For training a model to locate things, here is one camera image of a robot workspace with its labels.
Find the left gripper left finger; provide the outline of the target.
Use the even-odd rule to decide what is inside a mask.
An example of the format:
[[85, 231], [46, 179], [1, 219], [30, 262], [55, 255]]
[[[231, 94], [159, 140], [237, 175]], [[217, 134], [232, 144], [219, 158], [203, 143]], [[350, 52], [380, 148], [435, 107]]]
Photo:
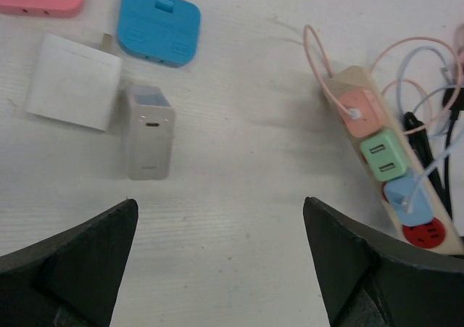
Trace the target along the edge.
[[109, 326], [138, 222], [133, 199], [1, 256], [2, 326]]

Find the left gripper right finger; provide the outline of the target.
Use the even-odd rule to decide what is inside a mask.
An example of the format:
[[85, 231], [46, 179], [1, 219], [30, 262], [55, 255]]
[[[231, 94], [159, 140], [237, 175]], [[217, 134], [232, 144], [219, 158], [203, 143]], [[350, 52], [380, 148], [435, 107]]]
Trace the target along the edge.
[[420, 249], [315, 197], [304, 224], [331, 326], [462, 326], [463, 258]]

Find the beige power strip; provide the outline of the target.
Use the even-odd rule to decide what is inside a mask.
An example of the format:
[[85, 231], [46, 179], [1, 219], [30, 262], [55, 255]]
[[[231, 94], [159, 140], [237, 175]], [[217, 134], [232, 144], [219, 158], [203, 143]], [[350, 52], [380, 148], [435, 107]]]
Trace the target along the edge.
[[391, 218], [400, 238], [402, 240], [410, 242], [411, 244], [417, 247], [428, 249], [435, 253], [462, 255], [463, 240], [460, 238], [458, 232], [455, 230], [455, 227], [452, 224], [452, 220], [447, 214], [447, 211], [445, 210], [441, 202], [441, 199], [435, 192], [434, 187], [431, 185], [429, 180], [424, 180], [421, 186], [423, 186], [428, 193], [428, 197], [430, 199], [434, 212], [434, 218], [429, 223], [418, 225], [415, 227], [407, 227], [400, 223], [399, 218], [396, 216], [392, 206], [388, 203], [386, 197], [384, 196], [383, 187], [388, 181], [377, 181], [373, 176], [372, 172], [370, 171], [370, 168], [365, 158], [363, 157], [363, 154], [360, 151], [360, 143], [366, 140], [367, 138], [370, 138], [371, 136], [382, 131], [383, 129], [390, 128], [397, 134], [399, 141], [401, 142], [406, 152], [406, 155], [410, 160], [409, 168], [403, 176], [412, 177], [413, 179], [415, 179], [416, 183], [419, 177], [424, 173], [424, 169], [422, 168], [421, 163], [419, 162], [418, 158], [416, 157], [415, 153], [410, 147], [407, 138], [402, 132], [402, 126], [400, 122], [393, 116], [392, 112], [389, 110], [387, 103], [382, 98], [374, 80], [369, 75], [368, 71], [360, 66], [348, 67], [341, 73], [333, 76], [332, 78], [329, 78], [326, 81], [326, 86], [330, 91], [330, 94], [327, 95], [327, 99], [337, 98], [338, 100], [341, 95], [345, 94], [348, 91], [358, 88], [366, 88], [377, 97], [377, 100], [379, 101], [381, 108], [386, 115], [386, 122], [382, 129], [363, 138], [355, 138], [349, 133], [344, 122], [343, 125], [347, 133], [347, 137], [350, 141], [350, 144], [355, 150], [357, 156], [360, 158], [360, 161], [366, 169], [368, 175], [370, 176], [374, 187], [380, 194], [381, 203], [386, 212], [388, 213], [389, 217]]

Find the white usb-c charger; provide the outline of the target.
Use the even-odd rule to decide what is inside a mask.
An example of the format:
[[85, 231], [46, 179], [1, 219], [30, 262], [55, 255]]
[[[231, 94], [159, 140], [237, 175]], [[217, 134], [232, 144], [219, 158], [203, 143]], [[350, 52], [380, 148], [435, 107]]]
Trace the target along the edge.
[[160, 88], [133, 84], [125, 92], [124, 146], [128, 177], [163, 180], [169, 175], [175, 110]]

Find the white plug adapter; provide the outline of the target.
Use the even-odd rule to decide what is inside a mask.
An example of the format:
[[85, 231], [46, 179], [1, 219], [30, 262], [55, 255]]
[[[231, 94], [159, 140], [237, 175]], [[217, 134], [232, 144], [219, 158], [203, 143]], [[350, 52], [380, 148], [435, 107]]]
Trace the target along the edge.
[[123, 69], [121, 58], [65, 38], [43, 37], [26, 112], [107, 131]]

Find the blue plug adapter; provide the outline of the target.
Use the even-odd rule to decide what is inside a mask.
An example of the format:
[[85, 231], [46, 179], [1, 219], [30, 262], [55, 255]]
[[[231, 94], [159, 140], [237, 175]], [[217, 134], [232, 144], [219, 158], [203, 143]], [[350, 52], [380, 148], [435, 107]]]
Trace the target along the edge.
[[120, 0], [117, 42], [132, 57], [168, 67], [193, 60], [202, 16], [186, 0]]

